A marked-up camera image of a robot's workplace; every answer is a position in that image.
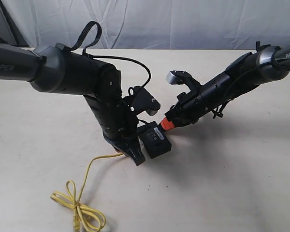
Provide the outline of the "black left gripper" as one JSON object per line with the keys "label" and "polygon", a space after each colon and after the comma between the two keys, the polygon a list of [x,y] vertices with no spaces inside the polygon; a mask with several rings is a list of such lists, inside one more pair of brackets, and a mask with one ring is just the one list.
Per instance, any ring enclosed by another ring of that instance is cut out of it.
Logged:
{"label": "black left gripper", "polygon": [[136,166],[145,162],[137,136],[137,123],[115,125],[103,123],[102,131],[105,140],[114,147],[117,153],[125,154]]}

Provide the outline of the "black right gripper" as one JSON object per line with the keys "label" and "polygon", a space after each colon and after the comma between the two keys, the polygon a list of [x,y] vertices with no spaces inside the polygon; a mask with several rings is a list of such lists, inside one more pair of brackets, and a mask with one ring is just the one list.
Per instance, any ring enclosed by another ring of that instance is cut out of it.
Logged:
{"label": "black right gripper", "polygon": [[178,95],[178,102],[165,113],[160,122],[164,131],[196,123],[215,108],[215,91],[189,92]]}

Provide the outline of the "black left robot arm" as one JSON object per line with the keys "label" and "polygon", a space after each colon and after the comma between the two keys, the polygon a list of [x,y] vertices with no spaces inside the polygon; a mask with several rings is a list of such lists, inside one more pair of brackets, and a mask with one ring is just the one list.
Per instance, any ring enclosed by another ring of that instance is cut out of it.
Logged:
{"label": "black left robot arm", "polygon": [[97,43],[102,28],[90,21],[72,47],[58,43],[26,50],[0,37],[0,79],[26,81],[39,92],[82,95],[105,140],[140,165],[145,157],[137,136],[138,118],[131,110],[131,98],[122,96],[121,72],[86,51],[75,52],[92,27],[97,28]]}

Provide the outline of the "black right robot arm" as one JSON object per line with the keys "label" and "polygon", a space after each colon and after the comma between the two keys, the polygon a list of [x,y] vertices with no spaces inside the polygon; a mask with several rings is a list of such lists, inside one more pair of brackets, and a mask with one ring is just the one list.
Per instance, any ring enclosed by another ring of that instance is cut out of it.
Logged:
{"label": "black right robot arm", "polygon": [[248,52],[232,62],[222,73],[201,85],[186,71],[170,71],[166,80],[171,85],[186,85],[190,91],[177,96],[177,103],[160,122],[164,131],[196,123],[213,113],[223,117],[226,105],[262,84],[279,81],[290,72],[290,45],[282,48],[256,42],[256,52]]}

